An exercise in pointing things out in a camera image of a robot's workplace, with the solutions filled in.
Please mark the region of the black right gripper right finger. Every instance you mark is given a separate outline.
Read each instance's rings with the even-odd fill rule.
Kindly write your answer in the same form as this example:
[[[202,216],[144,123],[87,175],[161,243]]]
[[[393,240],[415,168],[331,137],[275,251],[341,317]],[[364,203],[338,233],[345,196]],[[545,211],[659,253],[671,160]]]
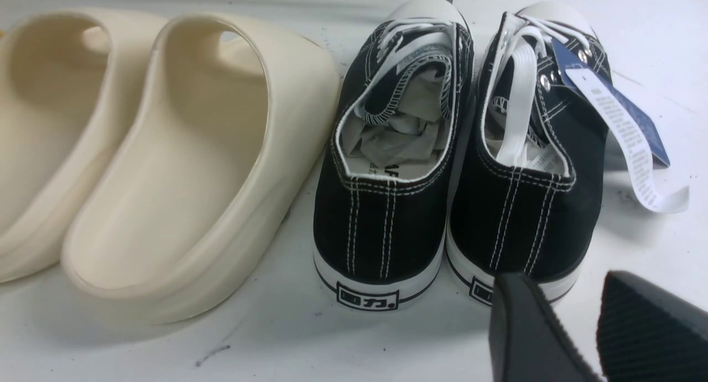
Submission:
[[[627,271],[605,276],[596,332],[609,381],[705,381],[707,314]]]

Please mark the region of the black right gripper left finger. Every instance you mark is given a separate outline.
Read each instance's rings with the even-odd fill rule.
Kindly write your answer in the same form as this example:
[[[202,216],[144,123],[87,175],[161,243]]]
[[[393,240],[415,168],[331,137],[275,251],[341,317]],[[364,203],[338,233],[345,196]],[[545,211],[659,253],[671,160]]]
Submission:
[[[496,277],[489,323],[495,381],[600,381],[539,286],[523,274]]]

